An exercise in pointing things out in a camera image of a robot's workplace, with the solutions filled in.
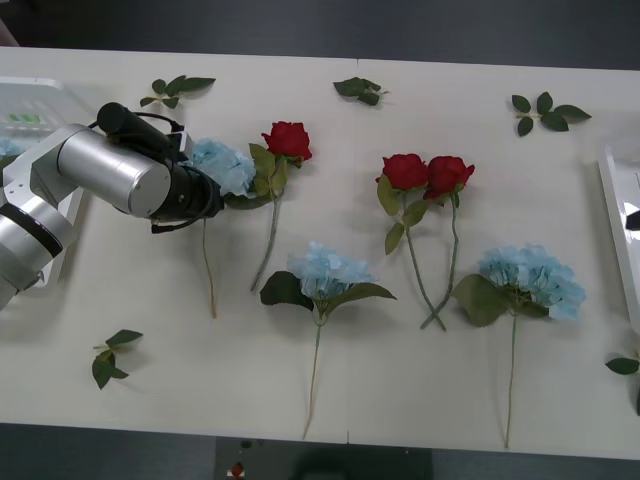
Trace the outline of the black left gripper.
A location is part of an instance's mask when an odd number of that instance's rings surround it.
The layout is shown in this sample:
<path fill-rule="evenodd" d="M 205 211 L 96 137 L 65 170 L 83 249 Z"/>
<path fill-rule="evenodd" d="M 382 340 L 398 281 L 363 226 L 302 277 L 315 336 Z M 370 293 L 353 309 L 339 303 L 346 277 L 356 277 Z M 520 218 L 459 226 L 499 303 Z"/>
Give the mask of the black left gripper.
<path fill-rule="evenodd" d="M 198 177 L 198 188 L 202 195 L 201 206 L 197 211 L 196 219 L 215 217 L 224 209 L 224 199 L 220 192 L 220 186 L 201 170 L 192 168 L 191 172 Z"/>

